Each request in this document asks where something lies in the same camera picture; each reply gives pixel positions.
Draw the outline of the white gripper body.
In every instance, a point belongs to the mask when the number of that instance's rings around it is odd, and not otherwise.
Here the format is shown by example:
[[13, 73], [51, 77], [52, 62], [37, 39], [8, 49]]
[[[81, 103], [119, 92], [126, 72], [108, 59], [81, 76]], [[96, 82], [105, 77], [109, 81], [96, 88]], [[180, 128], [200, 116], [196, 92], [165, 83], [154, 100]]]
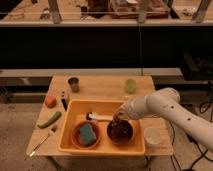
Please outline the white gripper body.
[[124, 104], [122, 104], [121, 106], [119, 106], [116, 109], [116, 112], [114, 113], [114, 118], [115, 119], [122, 119], [122, 120], [128, 120], [129, 116], [127, 114], [127, 110]]

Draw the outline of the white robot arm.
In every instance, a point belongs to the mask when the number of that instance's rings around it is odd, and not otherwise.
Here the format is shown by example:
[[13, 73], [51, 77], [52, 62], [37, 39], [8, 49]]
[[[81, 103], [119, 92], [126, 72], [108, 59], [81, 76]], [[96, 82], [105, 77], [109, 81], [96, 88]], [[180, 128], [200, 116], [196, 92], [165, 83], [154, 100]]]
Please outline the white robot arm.
[[213, 150], [213, 123], [189, 112], [179, 101], [177, 90], [163, 88], [125, 101], [116, 111], [116, 116], [139, 120], [146, 115], [156, 114], [176, 124], [207, 149]]

